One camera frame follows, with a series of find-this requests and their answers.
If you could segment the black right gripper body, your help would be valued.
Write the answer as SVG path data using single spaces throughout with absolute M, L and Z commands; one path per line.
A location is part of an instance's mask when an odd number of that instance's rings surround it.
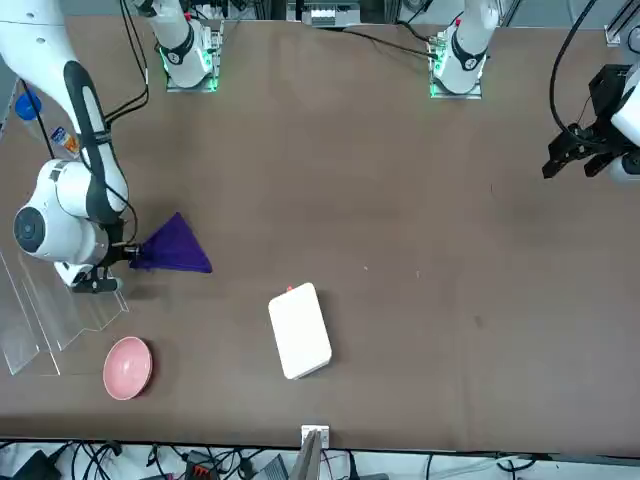
M 110 246 L 104 259 L 97 265 L 84 266 L 73 280 L 74 293 L 113 293 L 123 285 L 119 277 L 111 272 L 111 267 L 121 261 L 131 259 L 127 246 Z

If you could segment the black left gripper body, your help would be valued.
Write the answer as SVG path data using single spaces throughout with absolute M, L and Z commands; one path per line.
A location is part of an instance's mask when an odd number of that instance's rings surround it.
M 612 123 L 613 116 L 623 107 L 631 88 L 626 89 L 632 66 L 606 64 L 589 82 L 589 93 L 595 114 L 594 122 L 579 136 L 583 143 L 595 143 L 607 151 L 626 152 L 632 143 Z

